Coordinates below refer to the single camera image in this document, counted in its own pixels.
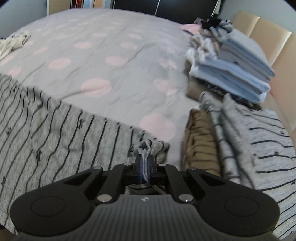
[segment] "metal screw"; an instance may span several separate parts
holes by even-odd
[[[111,199],[112,199],[112,197],[109,194],[101,194],[101,195],[97,196],[97,200],[99,202],[103,202],[103,203],[110,202]]]
[[[190,194],[181,194],[178,198],[182,202],[191,202],[194,199],[194,197]]]

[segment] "gray bed sheet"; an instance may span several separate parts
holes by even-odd
[[[190,34],[180,24],[111,9],[71,9],[22,29],[32,37],[0,62],[0,72],[93,114],[137,126],[170,143],[180,168],[192,107],[185,91]]]

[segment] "black wardrobe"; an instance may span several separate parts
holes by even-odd
[[[193,23],[213,15],[217,0],[114,0],[115,9],[155,15],[178,23]]]

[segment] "striped garment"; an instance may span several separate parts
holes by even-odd
[[[221,176],[221,168],[209,115],[204,110],[191,109],[183,142],[183,169],[198,168]]]
[[[280,239],[296,229],[296,158],[288,132],[273,110],[249,110],[210,93],[200,96],[210,113],[224,164],[224,177],[271,196],[281,215],[274,230]]]
[[[151,134],[0,74],[0,224],[15,232],[9,209],[23,193],[93,166],[133,163],[146,139],[157,162],[165,161],[169,145]]]

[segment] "pink garment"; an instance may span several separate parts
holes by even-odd
[[[192,35],[197,34],[200,31],[200,28],[201,28],[201,25],[195,24],[195,23],[185,24],[180,27],[180,29],[187,31]]]

